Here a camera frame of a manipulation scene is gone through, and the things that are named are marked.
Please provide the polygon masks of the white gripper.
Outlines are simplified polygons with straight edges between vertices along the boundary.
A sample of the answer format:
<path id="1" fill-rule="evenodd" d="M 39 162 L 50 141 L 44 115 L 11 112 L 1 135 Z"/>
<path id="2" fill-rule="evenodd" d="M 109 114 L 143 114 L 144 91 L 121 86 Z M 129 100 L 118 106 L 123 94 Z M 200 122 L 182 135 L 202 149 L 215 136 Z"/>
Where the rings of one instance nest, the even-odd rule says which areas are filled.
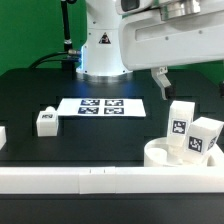
<path id="1" fill-rule="evenodd" d="M 175 95 L 166 66 L 224 59 L 224 0 L 118 0 L 118 14 L 124 65 L 152 68 L 164 100 Z"/>

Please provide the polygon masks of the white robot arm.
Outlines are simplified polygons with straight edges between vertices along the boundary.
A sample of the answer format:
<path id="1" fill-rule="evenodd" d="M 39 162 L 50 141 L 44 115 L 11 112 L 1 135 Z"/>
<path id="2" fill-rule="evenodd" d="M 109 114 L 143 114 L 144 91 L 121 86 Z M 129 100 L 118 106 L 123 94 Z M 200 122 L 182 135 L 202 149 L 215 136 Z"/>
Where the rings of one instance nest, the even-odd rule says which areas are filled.
<path id="1" fill-rule="evenodd" d="M 149 69 L 162 97 L 170 66 L 224 59 L 224 0 L 85 0 L 81 77 L 113 82 Z"/>

